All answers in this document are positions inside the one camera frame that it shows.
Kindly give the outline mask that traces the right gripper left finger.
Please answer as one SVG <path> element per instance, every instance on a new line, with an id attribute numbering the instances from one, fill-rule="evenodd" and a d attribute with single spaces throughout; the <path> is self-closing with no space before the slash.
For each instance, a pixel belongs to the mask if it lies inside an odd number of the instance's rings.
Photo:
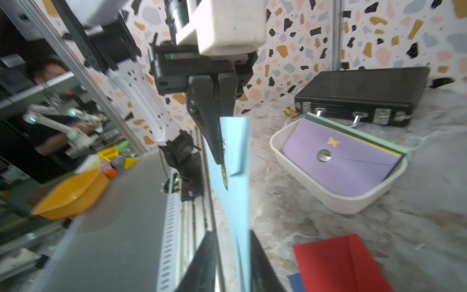
<path id="1" fill-rule="evenodd" d="M 176 292 L 214 292 L 218 243 L 216 234 L 206 232 Z"/>

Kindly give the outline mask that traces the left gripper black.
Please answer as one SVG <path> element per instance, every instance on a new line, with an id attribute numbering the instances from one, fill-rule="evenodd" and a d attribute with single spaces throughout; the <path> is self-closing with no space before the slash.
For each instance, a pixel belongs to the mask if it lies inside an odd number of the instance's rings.
<path id="1" fill-rule="evenodd" d="M 186 92 L 187 109 L 205 137 L 215 163 L 225 163 L 220 117 L 234 115 L 237 89 L 253 75 L 257 51 L 209 57 L 196 45 L 151 45 L 150 73 L 160 95 Z"/>

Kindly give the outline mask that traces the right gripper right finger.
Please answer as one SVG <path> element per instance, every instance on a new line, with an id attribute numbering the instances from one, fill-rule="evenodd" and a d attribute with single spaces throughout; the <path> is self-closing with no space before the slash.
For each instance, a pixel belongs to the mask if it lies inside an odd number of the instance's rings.
<path id="1" fill-rule="evenodd" d="M 255 232 L 250 231 L 251 291 L 285 292 Z"/>

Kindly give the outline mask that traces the light blue envelope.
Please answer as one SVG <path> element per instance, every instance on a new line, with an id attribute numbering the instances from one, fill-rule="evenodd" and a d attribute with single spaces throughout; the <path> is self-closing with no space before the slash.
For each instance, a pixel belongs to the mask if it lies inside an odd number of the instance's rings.
<path id="1" fill-rule="evenodd" d="M 210 187 L 217 195 L 231 236 L 241 292 L 251 291 L 251 244 L 249 220 L 250 143 L 246 117 L 222 117 L 223 165 L 214 160 L 214 151 L 206 146 Z"/>

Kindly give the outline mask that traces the red envelope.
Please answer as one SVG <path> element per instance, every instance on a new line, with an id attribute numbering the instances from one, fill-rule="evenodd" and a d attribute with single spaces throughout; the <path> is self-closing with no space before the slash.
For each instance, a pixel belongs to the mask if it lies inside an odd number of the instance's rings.
<path id="1" fill-rule="evenodd" d="M 293 247 L 306 292 L 391 292 L 360 236 L 352 234 Z"/>

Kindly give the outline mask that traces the lavender envelope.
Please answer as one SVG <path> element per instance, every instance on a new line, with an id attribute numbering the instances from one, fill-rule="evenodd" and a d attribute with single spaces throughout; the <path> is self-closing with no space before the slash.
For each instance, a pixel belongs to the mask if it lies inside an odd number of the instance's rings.
<path id="1" fill-rule="evenodd" d="M 299 121 L 281 152 L 335 195 L 357 197 L 383 182 L 402 156 L 361 139 Z"/>

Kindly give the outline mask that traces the dark blue envelope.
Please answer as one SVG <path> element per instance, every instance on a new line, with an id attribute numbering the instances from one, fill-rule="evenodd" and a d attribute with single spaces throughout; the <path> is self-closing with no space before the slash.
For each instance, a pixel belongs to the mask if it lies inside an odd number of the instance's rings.
<path id="1" fill-rule="evenodd" d="M 288 279 L 293 292 L 306 292 L 300 273 L 289 275 Z"/>

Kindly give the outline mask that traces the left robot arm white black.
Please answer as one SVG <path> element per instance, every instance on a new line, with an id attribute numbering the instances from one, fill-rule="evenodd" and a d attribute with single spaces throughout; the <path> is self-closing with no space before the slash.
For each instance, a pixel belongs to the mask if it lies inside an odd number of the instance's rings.
<path id="1" fill-rule="evenodd" d="M 166 1 L 171 40 L 150 44 L 150 71 L 121 14 L 123 1 L 54 1 L 88 64 L 104 73 L 150 126 L 184 201 L 204 195 L 201 149 L 167 113 L 160 97 L 184 93 L 190 116 L 218 165 L 225 163 L 220 119 L 232 116 L 266 41 L 264 1 Z"/>

